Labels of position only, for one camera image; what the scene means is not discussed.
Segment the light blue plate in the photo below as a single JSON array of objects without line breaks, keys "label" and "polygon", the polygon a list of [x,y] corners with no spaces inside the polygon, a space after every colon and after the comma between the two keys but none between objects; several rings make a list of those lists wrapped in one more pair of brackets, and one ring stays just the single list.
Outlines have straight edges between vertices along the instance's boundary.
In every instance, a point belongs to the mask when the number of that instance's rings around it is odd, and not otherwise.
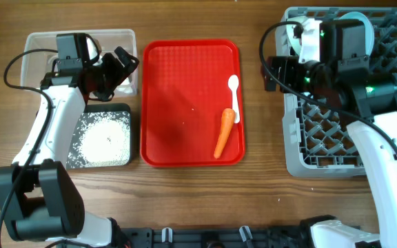
[{"label": "light blue plate", "polygon": [[361,21],[364,24],[366,54],[371,55],[375,41],[375,32],[371,21],[361,12],[348,12],[347,14],[341,16],[340,19],[355,19]]}]

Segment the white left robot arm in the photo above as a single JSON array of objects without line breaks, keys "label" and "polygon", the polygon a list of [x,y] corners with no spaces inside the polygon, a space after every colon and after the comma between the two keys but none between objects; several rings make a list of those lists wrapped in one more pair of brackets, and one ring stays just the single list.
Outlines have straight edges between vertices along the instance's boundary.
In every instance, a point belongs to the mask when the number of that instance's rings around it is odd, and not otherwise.
[{"label": "white left robot arm", "polygon": [[85,210],[65,162],[87,102],[109,103],[139,60],[123,48],[94,56],[85,48],[60,48],[57,55],[34,90],[41,107],[24,147],[0,167],[0,233],[6,229],[15,241],[130,247],[115,219]]}]

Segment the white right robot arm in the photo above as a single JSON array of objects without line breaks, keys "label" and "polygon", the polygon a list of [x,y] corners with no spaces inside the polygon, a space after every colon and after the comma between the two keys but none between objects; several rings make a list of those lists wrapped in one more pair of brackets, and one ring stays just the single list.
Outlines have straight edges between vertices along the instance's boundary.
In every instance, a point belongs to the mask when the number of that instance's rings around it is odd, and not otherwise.
[{"label": "white right robot arm", "polygon": [[353,54],[321,61],[291,63],[296,81],[279,85],[286,91],[349,120],[347,132],[363,162],[375,202],[379,234],[322,220],[309,224],[313,247],[397,247],[397,84],[389,74],[370,74],[368,58]]}]

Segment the green bowl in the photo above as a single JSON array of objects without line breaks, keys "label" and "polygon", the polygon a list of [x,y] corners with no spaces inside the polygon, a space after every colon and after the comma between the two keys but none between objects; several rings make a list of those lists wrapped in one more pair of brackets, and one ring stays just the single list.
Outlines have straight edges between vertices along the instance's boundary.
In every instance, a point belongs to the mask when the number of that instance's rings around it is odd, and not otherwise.
[{"label": "green bowl", "polygon": [[[292,17],[288,18],[287,21],[295,21],[298,23],[304,23],[308,20],[306,16],[300,16],[300,17]],[[296,25],[287,25],[286,26],[286,33],[287,33],[287,43],[289,47],[289,53],[291,55],[296,55],[298,56],[301,52],[301,39],[298,38],[294,34],[294,28]]]}]

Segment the white tissue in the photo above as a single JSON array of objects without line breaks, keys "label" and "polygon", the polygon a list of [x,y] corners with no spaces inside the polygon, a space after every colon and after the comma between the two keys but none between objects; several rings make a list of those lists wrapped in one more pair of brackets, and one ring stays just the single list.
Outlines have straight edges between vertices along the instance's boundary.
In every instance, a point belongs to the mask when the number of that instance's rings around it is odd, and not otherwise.
[{"label": "white tissue", "polygon": [[133,93],[133,88],[131,81],[129,79],[125,79],[117,88],[117,92],[120,92],[121,94],[131,94]]}]

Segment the orange carrot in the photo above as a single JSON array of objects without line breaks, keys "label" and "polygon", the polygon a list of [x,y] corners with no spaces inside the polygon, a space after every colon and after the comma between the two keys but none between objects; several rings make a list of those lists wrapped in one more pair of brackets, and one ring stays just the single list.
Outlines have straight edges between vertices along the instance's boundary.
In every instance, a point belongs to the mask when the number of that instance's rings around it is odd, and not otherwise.
[{"label": "orange carrot", "polygon": [[225,108],[221,117],[221,129],[218,135],[218,140],[214,150],[214,158],[218,159],[221,157],[233,124],[235,122],[236,113],[232,108]]}]

